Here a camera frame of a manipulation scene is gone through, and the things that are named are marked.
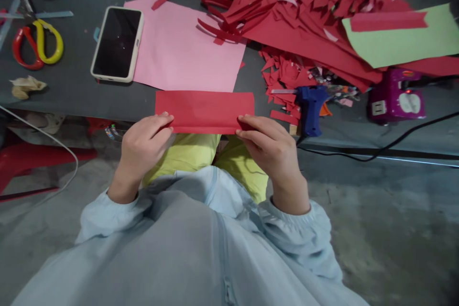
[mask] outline phone screen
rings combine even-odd
[[[109,9],[103,32],[99,36],[94,74],[128,77],[140,16],[140,11]]]

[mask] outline light blue jacket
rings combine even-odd
[[[226,171],[162,176],[132,203],[87,205],[75,247],[13,305],[367,305],[342,284],[330,221],[256,205]]]

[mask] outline power cord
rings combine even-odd
[[[3,106],[0,105],[0,109],[2,109],[4,112],[14,116],[15,118],[17,118],[18,120],[24,122],[25,124],[31,126],[32,128],[34,128],[35,130],[43,133],[44,135],[46,135],[47,137],[51,138],[52,140],[54,140],[56,143],[58,143],[59,145],[61,145],[62,147],[64,147],[66,150],[69,151],[69,153],[73,156],[73,158],[75,159],[75,170],[73,172],[73,175],[70,177],[70,179],[64,184],[64,186],[62,188],[60,188],[59,190],[57,190],[56,192],[53,192],[51,195],[49,195],[48,197],[46,197],[45,199],[41,200],[40,202],[38,202],[36,205],[34,205],[33,207],[31,207],[30,209],[22,212],[22,213],[19,213],[19,214],[16,214],[14,217],[18,217],[20,215],[23,215],[25,213],[28,213],[29,211],[31,211],[32,209],[34,208],[37,208],[39,206],[41,206],[43,203],[49,201],[51,198],[53,197],[56,197],[58,194],[60,194],[69,184],[70,182],[75,178],[76,174],[77,174],[77,171],[78,171],[78,158],[77,156],[75,155],[75,153],[73,153],[67,146],[65,146],[62,142],[60,142],[58,139],[56,139],[55,137],[51,136],[50,134],[44,132],[43,130],[41,130],[40,128],[37,128],[35,127],[33,124],[29,123],[28,121],[24,120],[23,118],[19,117],[18,115],[12,113],[11,111],[5,109]]]
[[[443,116],[443,117],[440,117],[436,120],[432,120],[432,121],[429,121],[429,122],[426,122],[426,123],[423,123],[423,124],[420,124],[418,126],[415,126],[413,128],[411,128],[410,130],[406,131],[402,136],[400,136],[398,139],[392,141],[390,144],[388,144],[387,146],[384,146],[383,148],[381,148],[380,150],[378,150],[375,154],[373,154],[373,156],[371,156],[370,158],[368,159],[360,159],[360,158],[356,158],[352,155],[349,155],[349,154],[345,154],[345,153],[321,153],[321,152],[317,152],[317,151],[313,151],[313,150],[309,150],[307,148],[303,148],[303,147],[300,147],[300,146],[297,146],[297,148],[299,148],[300,150],[303,150],[303,151],[307,151],[307,152],[311,152],[311,153],[316,153],[316,154],[320,154],[320,155],[325,155],[325,156],[332,156],[332,155],[341,155],[341,156],[344,156],[346,158],[350,158],[352,160],[356,160],[356,161],[359,161],[359,162],[362,162],[362,163],[367,163],[367,162],[370,162],[371,160],[374,160],[376,159],[378,156],[380,156],[384,151],[387,151],[388,149],[394,147],[395,145],[399,144],[400,142],[402,142],[404,139],[406,139],[410,134],[412,134],[413,132],[415,132],[416,130],[418,129],[421,129],[421,128],[424,128],[424,127],[427,127],[431,124],[435,124],[435,123],[438,123],[438,122],[441,122],[441,121],[444,121],[444,120],[449,120],[450,118],[453,118],[453,117],[456,117],[456,116],[459,116],[459,111],[457,112],[454,112],[450,115],[447,115],[447,116]]]

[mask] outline hand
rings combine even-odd
[[[145,117],[126,132],[120,164],[107,192],[114,202],[130,203],[135,199],[143,176],[158,163],[167,149],[173,128],[162,127],[173,119],[167,112]]]
[[[306,179],[301,175],[296,143],[276,121],[259,116],[239,116],[239,121],[256,130],[236,131],[258,166],[273,181],[274,205],[281,211],[300,215],[310,210]]]

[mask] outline red scissors handle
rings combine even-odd
[[[24,62],[21,56],[21,45],[22,45],[22,39],[27,37],[27,40],[29,41],[29,44],[32,46],[33,51],[35,51],[35,56],[36,60],[33,65],[28,65]],[[42,69],[44,66],[44,62],[41,60],[41,58],[38,55],[38,49],[37,49],[37,43],[33,40],[32,34],[30,33],[30,27],[24,26],[23,28],[20,28],[18,30],[18,33],[16,34],[16,37],[14,37],[13,41],[13,55],[16,61],[23,66],[24,68],[30,69],[30,70],[38,70]]]

